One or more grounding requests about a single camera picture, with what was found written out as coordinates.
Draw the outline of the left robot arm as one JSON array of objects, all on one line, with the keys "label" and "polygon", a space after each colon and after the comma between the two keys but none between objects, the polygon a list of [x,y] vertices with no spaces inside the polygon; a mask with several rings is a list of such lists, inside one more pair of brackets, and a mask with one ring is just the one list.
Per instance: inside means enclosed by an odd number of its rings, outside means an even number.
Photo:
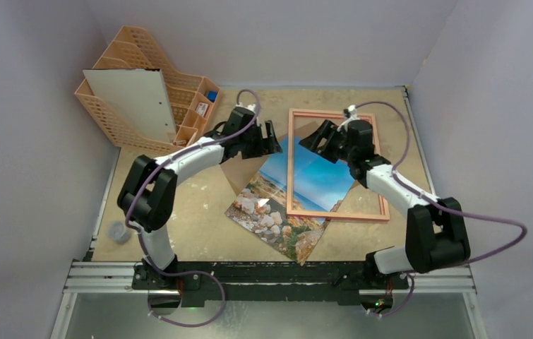
[{"label": "left robot arm", "polygon": [[181,276],[167,229],[178,185],[237,155],[251,159],[281,153],[273,122],[260,122],[258,116],[256,106],[237,105],[227,120],[195,143],[162,157],[141,155],[131,165],[117,205],[125,226],[138,237],[150,280],[159,288],[170,288]]}]

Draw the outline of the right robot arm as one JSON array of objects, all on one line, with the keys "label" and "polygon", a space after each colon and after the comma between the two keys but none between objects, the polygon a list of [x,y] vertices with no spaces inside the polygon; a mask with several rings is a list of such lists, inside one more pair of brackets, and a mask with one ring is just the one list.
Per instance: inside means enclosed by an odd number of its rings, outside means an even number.
[{"label": "right robot arm", "polygon": [[427,273],[470,258],[464,218],[450,213],[461,209],[459,202],[423,191],[396,173],[390,161],[375,151],[371,123],[354,120],[337,126],[326,120],[299,144],[329,162],[345,162],[356,181],[406,218],[404,246],[366,255],[363,277],[368,285],[380,287],[396,273]]}]

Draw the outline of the landscape photo print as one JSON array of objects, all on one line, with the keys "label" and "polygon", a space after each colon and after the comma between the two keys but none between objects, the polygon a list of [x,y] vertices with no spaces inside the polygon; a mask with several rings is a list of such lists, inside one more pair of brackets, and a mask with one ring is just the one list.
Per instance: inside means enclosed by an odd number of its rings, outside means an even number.
[{"label": "landscape photo print", "polygon": [[257,174],[241,190],[225,214],[290,260],[303,264],[322,237],[328,221],[291,216],[287,206],[297,211],[335,212],[344,199],[331,208],[318,209],[307,198],[294,196],[294,183],[290,200],[287,199],[287,189],[288,185],[283,189],[266,176]]}]

